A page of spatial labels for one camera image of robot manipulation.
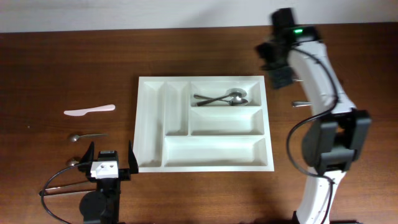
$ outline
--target brown tabletop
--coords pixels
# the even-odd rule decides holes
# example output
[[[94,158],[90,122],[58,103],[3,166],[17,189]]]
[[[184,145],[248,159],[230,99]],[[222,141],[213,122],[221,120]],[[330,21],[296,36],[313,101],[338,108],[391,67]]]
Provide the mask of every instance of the brown tabletop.
[[[373,118],[363,154],[342,181],[332,220],[398,220],[398,25],[319,26],[343,88]],[[57,223],[37,193],[90,139],[108,133],[96,151],[117,150],[127,167],[134,139],[139,76],[263,75],[254,47],[270,27],[109,30],[0,35],[0,223]],[[292,108],[304,100],[299,84],[272,90],[266,83],[275,172],[142,173],[123,182],[120,220],[126,223],[250,223],[289,219],[306,177],[285,153],[289,129],[310,115]],[[115,104],[82,117],[64,110]],[[300,155],[302,128],[292,139]],[[84,180],[70,171],[53,185]],[[60,217],[81,223],[82,194],[46,199]]]

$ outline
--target metal spoon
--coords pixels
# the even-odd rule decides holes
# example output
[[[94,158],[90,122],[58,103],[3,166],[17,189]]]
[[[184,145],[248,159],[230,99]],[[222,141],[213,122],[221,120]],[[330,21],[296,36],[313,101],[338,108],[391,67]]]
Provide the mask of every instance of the metal spoon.
[[[85,135],[79,136],[77,134],[72,134],[69,137],[69,140],[71,142],[75,142],[75,141],[79,140],[80,138],[94,138],[94,137],[101,137],[101,136],[107,136],[107,135],[108,134],[85,134]]]
[[[240,100],[241,98],[245,97],[246,95],[247,95],[246,91],[242,90],[241,88],[232,88],[232,89],[227,90],[225,95],[223,95],[223,96],[216,97],[211,100],[205,100],[205,101],[198,102],[197,106],[203,106],[208,103],[212,103],[217,100],[222,100],[222,99],[230,97],[230,96],[233,98],[237,98],[237,100]]]
[[[207,97],[207,96],[202,96],[199,94],[194,94],[193,97],[195,99],[199,99],[199,100],[211,100],[211,97]],[[224,101],[227,102],[230,106],[246,106],[249,102],[244,99],[244,98],[240,98],[240,97],[234,97],[231,100],[220,100],[220,101]]]

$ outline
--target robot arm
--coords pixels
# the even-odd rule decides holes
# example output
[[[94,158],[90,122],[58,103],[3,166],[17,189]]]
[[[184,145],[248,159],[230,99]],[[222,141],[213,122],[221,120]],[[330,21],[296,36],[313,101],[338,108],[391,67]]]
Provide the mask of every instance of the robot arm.
[[[305,135],[302,154],[309,173],[332,180],[330,184],[326,178],[308,176],[303,200],[293,221],[329,223],[328,211],[337,186],[351,163],[359,158],[371,120],[366,111],[358,111],[346,96],[316,28],[296,26],[290,8],[278,10],[271,18],[273,39],[257,47],[260,57],[266,61],[263,69],[268,71],[276,89],[292,84],[295,72],[303,81],[312,114],[324,113]]]

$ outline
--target black cable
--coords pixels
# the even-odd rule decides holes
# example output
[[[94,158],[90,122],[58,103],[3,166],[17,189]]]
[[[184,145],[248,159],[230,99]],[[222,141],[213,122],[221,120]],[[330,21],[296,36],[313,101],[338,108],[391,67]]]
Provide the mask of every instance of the black cable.
[[[43,187],[43,189],[42,189],[42,195],[40,196],[40,198],[42,199],[43,208],[44,208],[44,210],[45,210],[48,214],[50,214],[50,215],[51,215],[52,217],[54,217],[55,219],[60,220],[62,223],[71,224],[70,222],[67,222],[67,221],[63,220],[62,218],[60,218],[60,217],[54,215],[54,213],[52,213],[52,212],[49,210],[49,208],[47,208],[47,206],[45,205],[45,202],[44,202],[45,189],[47,189],[47,187],[49,186],[49,184],[51,183],[51,181],[52,181],[54,178],[58,177],[58,176],[59,176],[60,174],[62,174],[63,172],[65,172],[65,171],[67,171],[67,170],[70,170],[70,169],[72,169],[72,168],[75,168],[75,167],[86,166],[86,165],[89,165],[89,164],[91,164],[91,163],[92,163],[92,162],[82,162],[82,163],[76,164],[76,165],[74,165],[74,166],[67,167],[67,168],[65,168],[65,169],[63,169],[63,170],[57,172],[57,173],[56,173],[55,175],[53,175],[51,178],[49,178],[49,180],[45,183],[45,185],[44,185],[44,187]]]
[[[311,116],[311,117],[309,117],[309,118],[307,118],[307,119],[305,119],[305,120],[300,121],[299,123],[297,123],[297,124],[289,131],[289,133],[288,133],[288,135],[287,135],[287,139],[286,139],[286,151],[287,151],[287,156],[289,157],[289,160],[291,161],[291,163],[293,164],[293,166],[294,166],[296,169],[298,169],[298,171],[300,171],[301,173],[303,173],[303,174],[305,174],[305,175],[307,175],[307,176],[310,176],[310,177],[324,178],[324,179],[326,179],[327,181],[329,181],[329,186],[330,186],[330,188],[329,188],[329,189],[330,189],[329,201],[328,201],[328,205],[326,206],[326,213],[325,213],[325,216],[323,217],[323,220],[322,220],[322,222],[321,222],[321,224],[324,224],[324,222],[325,222],[325,220],[326,220],[326,218],[327,218],[327,216],[328,216],[329,210],[330,210],[331,198],[332,198],[332,196],[333,196],[333,184],[335,184],[335,182],[334,182],[330,177],[327,177],[327,176],[325,176],[325,175],[313,174],[313,173],[311,173],[311,172],[305,170],[303,167],[299,166],[299,165],[296,163],[296,161],[294,161],[293,156],[292,156],[292,153],[290,152],[289,142],[290,142],[290,138],[292,137],[293,133],[294,133],[299,127],[303,126],[304,124],[306,124],[306,123],[308,123],[308,122],[310,122],[310,121],[313,121],[313,120],[315,120],[315,119],[321,118],[322,116],[325,116],[325,115],[330,114],[330,113],[336,108],[337,103],[338,103],[338,101],[339,101],[339,97],[338,97],[338,92],[337,92],[336,84],[335,84],[335,82],[333,81],[333,78],[331,77],[331,74],[330,74],[330,72],[329,72],[329,69],[327,69],[327,67],[325,66],[325,64],[323,64],[318,58],[316,58],[316,56],[314,56],[314,55],[312,55],[312,54],[310,54],[310,53],[308,53],[308,52],[306,52],[306,51],[304,51],[304,50],[300,50],[300,49],[297,49],[297,48],[295,48],[295,47],[292,47],[291,50],[294,50],[294,51],[297,51],[298,53],[304,54],[304,55],[310,57],[311,59],[313,59],[313,60],[315,61],[315,63],[319,64],[319,65],[324,69],[324,71],[326,72],[326,74],[328,75],[328,78],[329,78],[330,83],[331,83],[332,88],[333,88],[333,92],[334,92],[334,94],[335,94],[335,95],[334,95],[335,99],[333,100],[333,106],[332,106],[331,108],[325,110],[325,111],[322,112],[322,113],[316,114],[316,115],[314,115],[314,116]]]

